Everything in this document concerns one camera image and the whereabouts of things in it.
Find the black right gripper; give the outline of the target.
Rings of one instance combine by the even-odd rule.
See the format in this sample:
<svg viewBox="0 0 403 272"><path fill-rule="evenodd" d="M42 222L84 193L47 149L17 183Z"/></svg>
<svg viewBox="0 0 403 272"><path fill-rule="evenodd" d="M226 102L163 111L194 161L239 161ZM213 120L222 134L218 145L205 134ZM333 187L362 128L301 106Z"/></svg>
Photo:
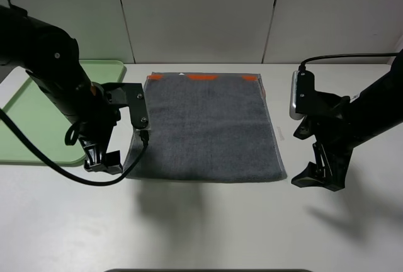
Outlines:
<svg viewBox="0 0 403 272"><path fill-rule="evenodd" d="M293 136L305 140L314 136L318 154L317 164L325 165L325 173L317 164L309 162L307 167L291 180L299 188L324 187L330 191L345 188L345 179L352 151L342 139L348 135L348 122L344 116L350 103L349 96L316 92L314 111L305 115Z"/></svg>

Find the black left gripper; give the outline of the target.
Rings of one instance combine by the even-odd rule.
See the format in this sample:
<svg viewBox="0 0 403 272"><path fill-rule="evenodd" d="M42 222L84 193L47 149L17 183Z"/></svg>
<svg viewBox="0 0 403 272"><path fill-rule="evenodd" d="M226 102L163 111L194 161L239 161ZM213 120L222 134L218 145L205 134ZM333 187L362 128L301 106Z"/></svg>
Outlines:
<svg viewBox="0 0 403 272"><path fill-rule="evenodd" d="M123 168L119 150L106 153L103 162L103 153L108 148L113 128L121 119L118 109L110 103L99 84L72 81L64 88L64 99L67 101L65 116L71 122L64 137L65 145L80 142L86 155L86 171L121 174Z"/></svg>

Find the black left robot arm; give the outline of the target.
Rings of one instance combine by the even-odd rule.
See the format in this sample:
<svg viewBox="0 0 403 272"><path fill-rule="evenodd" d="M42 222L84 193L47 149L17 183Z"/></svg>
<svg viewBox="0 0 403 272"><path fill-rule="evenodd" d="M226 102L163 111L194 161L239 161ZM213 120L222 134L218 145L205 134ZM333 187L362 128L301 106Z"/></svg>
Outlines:
<svg viewBox="0 0 403 272"><path fill-rule="evenodd" d="M24 68L45 96L71 123L66 145L80 143L87 171L120 173L120 153L108 152L118 109L103 87L79 63L79 46L67 32L28 16L21 8L1 7L1 62Z"/></svg>

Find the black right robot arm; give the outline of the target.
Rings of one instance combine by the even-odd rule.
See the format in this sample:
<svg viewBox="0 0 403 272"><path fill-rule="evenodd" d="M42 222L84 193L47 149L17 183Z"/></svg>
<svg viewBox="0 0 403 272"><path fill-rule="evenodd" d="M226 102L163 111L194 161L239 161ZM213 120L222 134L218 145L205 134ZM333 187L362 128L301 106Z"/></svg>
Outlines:
<svg viewBox="0 0 403 272"><path fill-rule="evenodd" d="M292 179L293 185L344 189L353 149L402 123L402 52L383 57L394 60L388 73L355 98L315 90L306 65L326 56L300 63L292 76L290 117L300 121L294 137L315 137L315 162Z"/></svg>

